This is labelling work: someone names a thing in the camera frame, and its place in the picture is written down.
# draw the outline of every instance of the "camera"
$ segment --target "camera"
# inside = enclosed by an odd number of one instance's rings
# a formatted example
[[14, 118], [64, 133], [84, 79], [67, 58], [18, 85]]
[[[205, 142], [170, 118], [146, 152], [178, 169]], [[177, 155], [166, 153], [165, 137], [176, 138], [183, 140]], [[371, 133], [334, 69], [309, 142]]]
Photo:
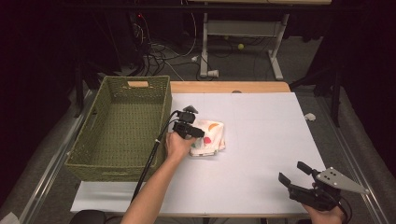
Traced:
[[194, 114], [198, 114], [198, 111], [192, 105], [184, 108], [183, 112], [177, 111], [178, 120], [175, 121], [173, 131], [184, 139], [204, 137], [204, 131], [192, 126], [195, 121]]

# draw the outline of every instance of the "human hand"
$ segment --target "human hand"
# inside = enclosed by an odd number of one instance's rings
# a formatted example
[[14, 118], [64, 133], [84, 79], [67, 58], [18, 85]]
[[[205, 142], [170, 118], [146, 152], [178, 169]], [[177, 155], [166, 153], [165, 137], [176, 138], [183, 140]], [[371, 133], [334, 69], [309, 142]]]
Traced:
[[338, 206], [335, 206], [330, 211], [321, 212], [306, 204], [302, 203], [302, 205], [309, 216], [311, 216], [313, 224], [341, 224], [345, 218], [344, 213]]
[[166, 159], [181, 162], [189, 154], [190, 147], [195, 141], [196, 138], [194, 137], [186, 140], [180, 137], [178, 133], [167, 133], [165, 146], [168, 156]]

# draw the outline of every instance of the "dark background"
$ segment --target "dark background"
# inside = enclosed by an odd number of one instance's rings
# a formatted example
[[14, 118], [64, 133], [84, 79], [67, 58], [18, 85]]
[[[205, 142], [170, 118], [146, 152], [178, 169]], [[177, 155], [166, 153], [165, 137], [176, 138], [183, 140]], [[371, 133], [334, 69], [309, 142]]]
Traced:
[[[309, 41], [324, 35], [307, 75], [329, 62], [336, 64], [366, 132], [395, 175], [395, 18], [391, 16], [393, 7], [387, 2], [367, 3], [369, 6], [361, 14], [293, 13], [285, 37], [300, 35]], [[71, 13], [50, 0], [2, 1], [1, 5], [0, 204], [38, 144], [70, 106], [68, 95], [75, 88], [77, 62], [90, 61], [116, 71], [137, 55], [136, 51], [127, 50], [134, 49], [134, 43], [130, 42], [125, 14]], [[176, 44], [183, 43], [184, 31], [193, 34], [186, 14], [148, 13], [147, 17], [154, 35]], [[202, 15], [196, 14], [196, 20], [200, 33]], [[93, 88], [98, 83], [93, 75], [97, 70], [82, 68], [83, 78]], [[328, 93], [331, 80], [332, 74], [323, 74], [307, 84], [317, 84], [322, 93]]]

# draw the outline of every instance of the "human arm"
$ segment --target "human arm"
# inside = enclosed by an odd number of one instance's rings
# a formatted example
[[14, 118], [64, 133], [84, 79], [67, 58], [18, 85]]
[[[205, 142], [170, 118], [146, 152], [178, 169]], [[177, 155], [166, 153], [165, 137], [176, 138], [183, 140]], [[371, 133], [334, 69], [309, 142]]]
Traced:
[[166, 135], [167, 157], [128, 207], [122, 224], [153, 223], [157, 218], [169, 183], [195, 138], [184, 140], [177, 133]]
[[342, 224], [345, 218], [344, 213], [338, 206], [330, 211], [321, 212], [313, 207], [303, 204], [303, 208], [311, 216], [313, 224]]

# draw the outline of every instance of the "basket handle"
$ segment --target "basket handle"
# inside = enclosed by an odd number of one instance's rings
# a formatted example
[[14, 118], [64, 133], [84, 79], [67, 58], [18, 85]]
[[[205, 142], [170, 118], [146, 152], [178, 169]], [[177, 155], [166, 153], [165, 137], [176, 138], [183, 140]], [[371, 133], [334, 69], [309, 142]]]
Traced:
[[128, 86], [135, 87], [135, 88], [152, 88], [152, 87], [150, 87], [149, 83], [146, 80], [128, 81]]

